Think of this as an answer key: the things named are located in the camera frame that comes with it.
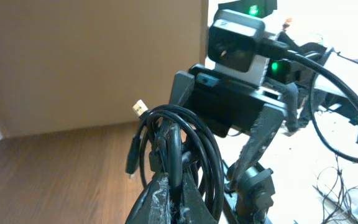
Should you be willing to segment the black cable small plug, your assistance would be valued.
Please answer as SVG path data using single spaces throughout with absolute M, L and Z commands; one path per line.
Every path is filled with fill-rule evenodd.
M 182 190 L 182 174 L 179 158 L 181 156 L 181 142 L 174 142 L 173 167 L 169 165 L 167 157 L 167 136 L 170 125 L 177 122 L 180 128 L 189 135 L 190 141 L 196 145 L 201 156 L 201 166 L 204 169 L 203 184 L 198 189 L 201 196 L 205 195 L 205 204 L 212 207 L 214 204 L 214 188 L 212 172 L 213 163 L 208 161 L 208 155 L 215 155 L 216 141 L 207 125 L 192 111 L 177 105 L 162 105 L 152 110 L 148 109 L 142 100 L 138 100 L 132 107 L 139 117 L 141 124 L 132 139 L 131 148 L 127 157 L 126 172 L 133 175 L 136 169 L 140 170 L 142 184 L 147 186 L 144 174 L 144 152 L 146 144 L 151 143 L 151 156 L 156 161 L 150 161 L 150 168 L 157 173 L 167 173 L 171 177 L 169 186 L 174 202 L 179 201 Z

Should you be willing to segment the black USB cable blue plug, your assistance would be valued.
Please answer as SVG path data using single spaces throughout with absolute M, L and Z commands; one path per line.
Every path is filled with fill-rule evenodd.
M 224 204 L 221 153 L 211 130 L 187 108 L 133 110 L 140 125 L 126 173 L 140 172 L 143 191 L 126 223 L 218 223 Z

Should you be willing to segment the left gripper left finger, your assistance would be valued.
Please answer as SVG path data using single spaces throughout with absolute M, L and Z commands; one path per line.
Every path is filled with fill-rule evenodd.
M 167 173 L 157 173 L 141 192 L 130 210 L 128 224 L 166 224 L 172 222 L 172 201 Z

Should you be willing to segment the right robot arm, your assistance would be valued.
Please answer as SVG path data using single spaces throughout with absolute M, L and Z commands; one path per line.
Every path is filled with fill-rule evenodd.
M 232 166 L 221 158 L 214 187 L 217 208 L 236 223 L 265 223 L 274 193 L 272 171 L 259 163 L 281 123 L 289 117 L 289 105 L 278 96 L 260 91 L 263 82 L 286 84 L 295 81 L 292 65 L 313 71 L 336 86 L 358 111 L 358 96 L 340 78 L 320 64 L 327 54 L 304 55 L 294 43 L 282 42 L 283 32 L 268 31 L 265 19 L 277 8 L 276 1 L 222 3 L 208 31 L 208 58 L 215 64 L 200 64 L 178 72 L 173 81 L 171 104 L 188 113 L 210 146 L 230 128 L 246 133 L 249 140 Z M 274 68 L 286 62 L 289 67 Z

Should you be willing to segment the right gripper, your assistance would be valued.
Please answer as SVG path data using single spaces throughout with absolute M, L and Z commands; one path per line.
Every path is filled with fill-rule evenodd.
M 201 64 L 175 74 L 168 104 L 188 108 L 221 138 L 231 128 L 250 131 L 227 186 L 230 191 L 236 191 L 245 171 L 261 159 L 287 116 L 276 96 Z

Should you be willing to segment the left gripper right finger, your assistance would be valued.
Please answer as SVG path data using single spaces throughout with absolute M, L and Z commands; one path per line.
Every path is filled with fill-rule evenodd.
M 217 223 L 206 207 L 191 174 L 183 174 L 179 213 L 180 224 Z

